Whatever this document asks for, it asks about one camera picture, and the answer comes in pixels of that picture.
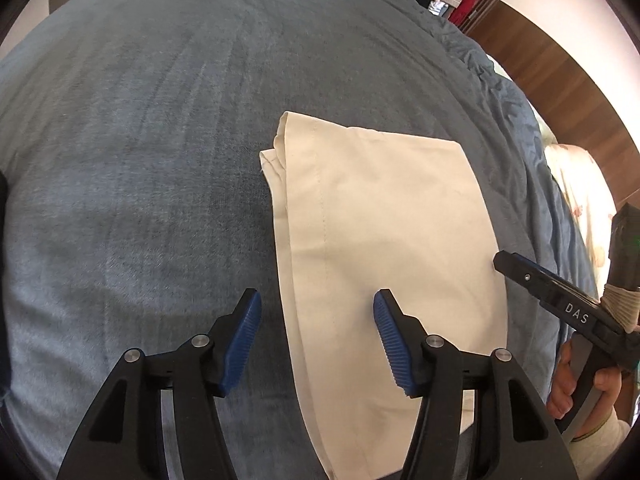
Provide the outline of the right forearm beige sleeve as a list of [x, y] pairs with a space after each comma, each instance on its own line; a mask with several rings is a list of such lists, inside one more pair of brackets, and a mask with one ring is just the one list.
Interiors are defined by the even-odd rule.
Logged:
[[570, 458], [580, 480], [595, 479], [612, 460], [626, 437], [630, 426], [617, 417], [615, 408], [605, 422], [568, 445]]

